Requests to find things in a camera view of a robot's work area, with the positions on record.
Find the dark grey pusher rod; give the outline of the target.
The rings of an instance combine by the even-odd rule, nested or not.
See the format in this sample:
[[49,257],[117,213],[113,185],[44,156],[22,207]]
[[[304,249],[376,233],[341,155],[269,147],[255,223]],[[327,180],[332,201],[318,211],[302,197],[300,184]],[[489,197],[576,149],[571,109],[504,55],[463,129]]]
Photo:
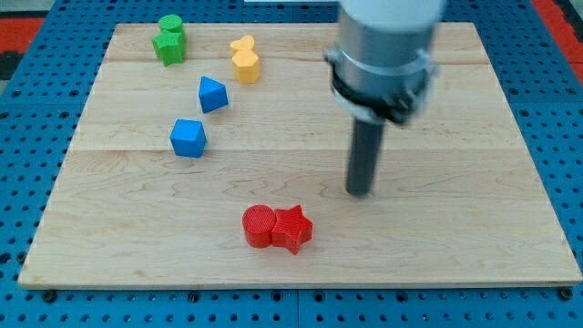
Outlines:
[[368,195],[384,136],[384,125],[353,120],[353,133],[348,160],[345,189],[354,197]]

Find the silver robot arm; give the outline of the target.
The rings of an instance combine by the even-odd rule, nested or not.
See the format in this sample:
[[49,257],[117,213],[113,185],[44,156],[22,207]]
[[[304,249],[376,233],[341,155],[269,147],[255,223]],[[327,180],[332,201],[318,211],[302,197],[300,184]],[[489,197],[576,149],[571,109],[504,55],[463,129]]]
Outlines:
[[427,103],[437,64],[431,46],[445,0],[342,0],[334,46],[324,52],[331,90],[353,118],[345,189],[373,188],[386,122],[404,125]]

